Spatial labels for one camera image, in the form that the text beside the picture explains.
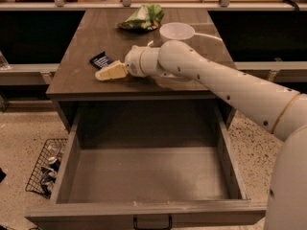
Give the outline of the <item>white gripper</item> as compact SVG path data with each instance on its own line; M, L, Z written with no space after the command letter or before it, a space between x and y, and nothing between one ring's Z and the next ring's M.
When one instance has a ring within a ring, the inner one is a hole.
M95 73L98 81L109 81L125 78L128 72L134 77L144 77L140 66L140 58L144 51L143 47L133 45L125 56L125 64L120 60L116 60L107 67L102 68Z

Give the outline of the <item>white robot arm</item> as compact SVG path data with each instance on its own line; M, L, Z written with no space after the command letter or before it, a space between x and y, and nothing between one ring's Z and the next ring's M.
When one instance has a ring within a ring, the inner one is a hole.
M99 81L126 75L184 78L201 83L284 142L272 173L264 230L307 230L307 96L221 65L182 41L159 48L134 46L95 74Z

